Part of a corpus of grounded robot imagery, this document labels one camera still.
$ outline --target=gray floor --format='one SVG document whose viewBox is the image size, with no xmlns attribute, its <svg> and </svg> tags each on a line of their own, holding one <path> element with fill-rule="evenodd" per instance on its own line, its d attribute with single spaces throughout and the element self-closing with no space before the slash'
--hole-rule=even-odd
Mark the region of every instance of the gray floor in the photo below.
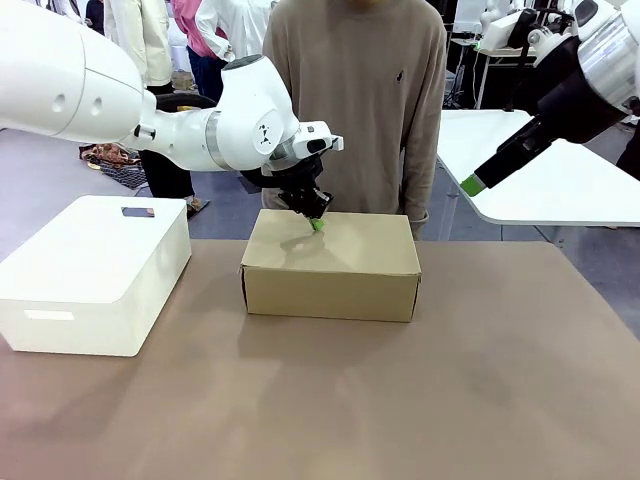
<svg viewBox="0 0 640 480">
<path fill-rule="evenodd" d="M 589 148 L 615 161 L 630 135 L 615 127 Z M 1 132 L 0 165 L 0 260 L 78 196 L 135 193 L 84 166 L 70 142 Z M 193 179 L 198 195 L 212 202 L 190 222 L 192 237 L 248 238 L 259 195 L 248 195 L 235 173 L 195 173 Z M 424 240 L 437 238 L 448 184 L 447 174 L 438 169 Z M 508 226 L 502 234 L 504 240 L 542 240 L 532 227 Z M 480 220 L 464 200 L 458 203 L 452 240 L 500 240 L 500 235 L 500 226 Z M 564 251 L 640 338 L 640 229 L 576 228 Z"/>
</svg>

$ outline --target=white plastic box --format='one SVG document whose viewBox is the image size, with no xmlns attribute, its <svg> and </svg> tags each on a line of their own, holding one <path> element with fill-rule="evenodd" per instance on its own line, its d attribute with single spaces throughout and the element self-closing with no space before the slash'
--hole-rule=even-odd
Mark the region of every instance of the white plastic box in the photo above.
<svg viewBox="0 0 640 480">
<path fill-rule="evenodd" d="M 0 333 L 14 350 L 134 356 L 190 256 L 184 200 L 82 197 L 0 263 Z"/>
</svg>

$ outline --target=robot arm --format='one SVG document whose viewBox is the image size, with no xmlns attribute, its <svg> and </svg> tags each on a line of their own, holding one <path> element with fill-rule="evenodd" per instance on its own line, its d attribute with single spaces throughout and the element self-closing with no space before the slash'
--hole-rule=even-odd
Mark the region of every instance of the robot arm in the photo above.
<svg viewBox="0 0 640 480">
<path fill-rule="evenodd" d="M 470 196 L 502 182 L 556 139 L 585 143 L 640 106 L 640 0 L 619 11 L 582 0 L 574 14 L 578 34 L 562 38 L 536 67 L 535 117 L 461 183 Z"/>
<path fill-rule="evenodd" d="M 342 138 L 324 122 L 298 121 L 265 57 L 225 67 L 215 108 L 166 113 L 156 109 L 156 98 L 123 50 L 45 9 L 5 2 L 0 43 L 12 45 L 0 53 L 2 127 L 152 150 L 185 170 L 253 172 L 255 181 L 302 198 L 290 206 L 310 219 L 320 218 L 331 200 L 314 179 L 322 171 L 319 156 L 341 150 Z M 277 179 L 258 176 L 263 166 Z"/>
</svg>

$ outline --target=brown sweater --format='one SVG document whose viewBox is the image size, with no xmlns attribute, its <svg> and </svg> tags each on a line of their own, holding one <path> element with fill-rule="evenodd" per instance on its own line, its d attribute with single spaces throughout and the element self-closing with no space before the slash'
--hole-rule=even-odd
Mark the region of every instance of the brown sweater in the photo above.
<svg viewBox="0 0 640 480">
<path fill-rule="evenodd" d="M 283 0 L 264 54 L 280 72 L 301 121 L 344 137 L 323 156 L 333 211 L 405 213 L 426 222 L 445 84 L 446 34 L 426 0 Z M 404 162 L 401 152 L 404 150 Z M 267 208 L 282 208 L 264 191 Z"/>
</svg>

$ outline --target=brown tabletop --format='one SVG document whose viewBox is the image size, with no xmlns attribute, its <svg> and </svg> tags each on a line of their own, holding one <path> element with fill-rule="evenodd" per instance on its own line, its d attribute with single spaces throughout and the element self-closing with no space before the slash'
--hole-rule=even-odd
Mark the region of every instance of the brown tabletop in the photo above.
<svg viewBox="0 0 640 480">
<path fill-rule="evenodd" d="M 640 478 L 640 345 L 555 247 L 419 244 L 390 324 L 247 316 L 244 245 L 194 242 L 136 358 L 1 341 L 0 478 Z"/>
</svg>

